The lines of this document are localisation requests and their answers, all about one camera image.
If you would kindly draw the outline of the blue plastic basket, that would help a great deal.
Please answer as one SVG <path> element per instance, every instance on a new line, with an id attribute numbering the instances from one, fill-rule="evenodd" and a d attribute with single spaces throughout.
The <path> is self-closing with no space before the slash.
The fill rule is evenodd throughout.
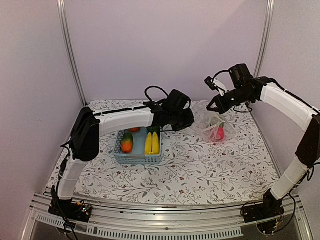
<path id="1" fill-rule="evenodd" d="M 148 135 L 147 128 L 143 127 L 139 132 L 132 133 L 133 149 L 130 153 L 124 153 L 121 149 L 121 143 L 127 130 L 117 132 L 116 142 L 114 144 L 113 155 L 119 164 L 126 165 L 158 165 L 162 160 L 162 147 L 159 154 L 145 155 L 145 142 Z"/>

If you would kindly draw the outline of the green toy watermelon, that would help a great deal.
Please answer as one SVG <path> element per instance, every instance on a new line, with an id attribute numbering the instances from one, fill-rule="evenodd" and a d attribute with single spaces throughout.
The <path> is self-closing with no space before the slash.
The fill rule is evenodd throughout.
<path id="1" fill-rule="evenodd" d="M 219 116 L 213 116 L 209 121 L 208 121 L 208 126 L 209 127 L 220 127 L 221 124 L 224 123 L 224 120 L 221 119 Z"/>

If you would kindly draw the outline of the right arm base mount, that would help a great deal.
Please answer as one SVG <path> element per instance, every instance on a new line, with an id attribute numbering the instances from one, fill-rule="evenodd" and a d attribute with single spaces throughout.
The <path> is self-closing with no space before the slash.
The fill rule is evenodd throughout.
<path id="1" fill-rule="evenodd" d="M 263 195 L 262 203 L 252 202 L 252 205 L 249 204 L 249 202 L 245 203 L 240 210 L 245 223 L 261 221 L 285 213 L 282 199 L 276 199 L 270 189 Z"/>

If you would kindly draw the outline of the yellow toy banana bunch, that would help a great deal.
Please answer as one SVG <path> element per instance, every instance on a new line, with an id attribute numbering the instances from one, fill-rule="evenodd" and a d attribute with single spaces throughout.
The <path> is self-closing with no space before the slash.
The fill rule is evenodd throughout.
<path id="1" fill-rule="evenodd" d="M 144 147 L 145 155 L 158 155 L 160 153 L 160 140 L 156 132 L 149 132 Z"/>

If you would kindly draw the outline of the left aluminium frame post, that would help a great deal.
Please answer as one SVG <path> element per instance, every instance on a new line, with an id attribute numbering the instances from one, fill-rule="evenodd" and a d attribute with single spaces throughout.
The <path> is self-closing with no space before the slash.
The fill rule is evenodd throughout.
<path id="1" fill-rule="evenodd" d="M 69 30 L 69 23 L 68 23 L 68 17 L 67 17 L 67 11 L 66 11 L 66 3 L 64 0 L 57 0 L 57 9 L 58 9 L 58 14 L 59 14 L 59 21 L 60 21 L 60 26 L 62 30 L 62 35 L 64 39 L 64 44 L 65 44 L 65 49 L 71 69 L 71 73 L 73 76 L 73 80 L 75 83 L 75 87 L 80 99 L 80 102 L 83 106 L 86 106 L 88 104 L 86 96 L 85 96 L 85 91 L 81 82 L 73 46 L 72 46 L 72 39 L 70 35 L 70 30 Z"/>

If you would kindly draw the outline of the aluminium front rail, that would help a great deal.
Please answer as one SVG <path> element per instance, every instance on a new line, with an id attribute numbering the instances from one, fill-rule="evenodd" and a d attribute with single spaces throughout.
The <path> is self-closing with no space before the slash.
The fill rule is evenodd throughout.
<path id="1" fill-rule="evenodd" d="M 245 222 L 241 203 L 224 205 L 155 205 L 76 195 L 92 205 L 89 222 L 64 227 L 49 213 L 49 192 L 36 193 L 22 229 L 23 240 L 311 240 L 313 234 L 298 195 L 283 201 L 276 233 L 261 233 Z"/>

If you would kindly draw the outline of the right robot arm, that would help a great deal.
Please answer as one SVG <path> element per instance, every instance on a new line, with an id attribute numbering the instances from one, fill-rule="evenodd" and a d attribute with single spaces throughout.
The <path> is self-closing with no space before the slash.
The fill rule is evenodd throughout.
<path id="1" fill-rule="evenodd" d="M 280 179 L 263 195 L 263 203 L 258 213 L 262 218 L 269 218 L 278 210 L 281 200 L 305 177 L 320 158 L 320 112 L 289 91 L 280 87 L 273 78 L 247 77 L 235 84 L 228 91 L 217 79 L 207 77 L 205 84 L 211 90 L 219 91 L 206 107 L 208 111 L 224 114 L 231 108 L 247 101 L 261 101 L 272 106 L 292 120 L 304 133 L 292 163 Z"/>

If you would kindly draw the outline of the green orange toy mango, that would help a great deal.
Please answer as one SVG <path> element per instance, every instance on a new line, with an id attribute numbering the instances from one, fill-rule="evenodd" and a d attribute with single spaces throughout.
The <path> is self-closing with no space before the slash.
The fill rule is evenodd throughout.
<path id="1" fill-rule="evenodd" d="M 134 139 L 133 139 L 133 135 L 129 132 L 126 132 L 123 135 L 122 141 L 121 141 L 121 150 L 123 153 L 125 154 L 129 154 L 132 152 L 133 150 L 133 146 L 134 146 Z"/>

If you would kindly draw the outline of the orange toy fruit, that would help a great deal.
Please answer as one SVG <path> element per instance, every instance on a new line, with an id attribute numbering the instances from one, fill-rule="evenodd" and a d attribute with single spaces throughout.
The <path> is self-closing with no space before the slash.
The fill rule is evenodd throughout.
<path id="1" fill-rule="evenodd" d="M 134 127 L 134 128 L 128 129 L 128 131 L 131 132 L 131 133 L 137 133 L 137 132 L 140 131 L 140 129 L 141 129 L 140 127 Z"/>

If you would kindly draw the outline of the floral tablecloth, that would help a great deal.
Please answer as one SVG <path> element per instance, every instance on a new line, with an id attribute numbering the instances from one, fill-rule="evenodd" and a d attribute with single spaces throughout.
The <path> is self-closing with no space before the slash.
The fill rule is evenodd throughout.
<path id="1" fill-rule="evenodd" d="M 116 133 L 101 138 L 100 153 L 83 170 L 75 193 L 157 205 L 219 205 L 258 201 L 279 175 L 244 105 L 224 117 L 235 136 L 207 142 L 187 128 L 165 132 L 157 165 L 125 165 L 114 158 Z"/>

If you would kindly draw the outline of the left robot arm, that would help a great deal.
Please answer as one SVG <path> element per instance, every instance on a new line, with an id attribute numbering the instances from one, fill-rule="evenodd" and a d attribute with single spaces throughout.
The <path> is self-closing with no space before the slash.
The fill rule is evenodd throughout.
<path id="1" fill-rule="evenodd" d="M 74 188 L 85 166 L 100 152 L 100 138 L 132 128 L 171 126 L 174 132 L 190 127 L 194 123 L 191 99 L 173 89 L 159 101 L 149 99 L 138 106 L 107 111 L 93 111 L 83 107 L 71 130 L 69 140 L 61 147 L 67 150 L 66 160 L 58 174 L 58 182 L 52 187 L 51 195 L 55 209 L 63 216 L 74 213 Z"/>

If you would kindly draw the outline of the clear zip top bag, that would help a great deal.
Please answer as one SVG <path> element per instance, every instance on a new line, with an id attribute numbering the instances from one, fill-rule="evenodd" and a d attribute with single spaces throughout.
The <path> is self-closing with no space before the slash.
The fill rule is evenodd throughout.
<path id="1" fill-rule="evenodd" d="M 203 100 L 191 107 L 194 115 L 192 131 L 208 143 L 221 143 L 233 139 L 236 136 L 235 129 L 223 115 L 207 111 L 207 105 L 208 102 Z"/>

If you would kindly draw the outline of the red toy apple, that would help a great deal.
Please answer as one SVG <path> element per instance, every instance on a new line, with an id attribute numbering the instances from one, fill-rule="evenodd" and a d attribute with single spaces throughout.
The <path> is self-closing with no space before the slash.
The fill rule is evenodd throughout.
<path id="1" fill-rule="evenodd" d="M 213 142 L 221 142 L 225 139 L 225 131 L 222 126 L 216 127 L 212 134 L 211 134 L 211 140 Z"/>

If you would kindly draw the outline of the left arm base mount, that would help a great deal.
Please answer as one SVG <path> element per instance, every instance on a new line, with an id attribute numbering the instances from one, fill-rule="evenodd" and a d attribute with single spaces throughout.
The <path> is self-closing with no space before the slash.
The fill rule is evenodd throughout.
<path id="1" fill-rule="evenodd" d="M 54 185 L 51 188 L 50 193 L 52 200 L 48 209 L 49 214 L 68 220 L 84 223 L 89 222 L 92 213 L 92 205 L 90 203 L 85 203 L 83 200 L 75 203 L 72 198 L 69 200 L 62 200 L 58 197 L 58 193 Z"/>

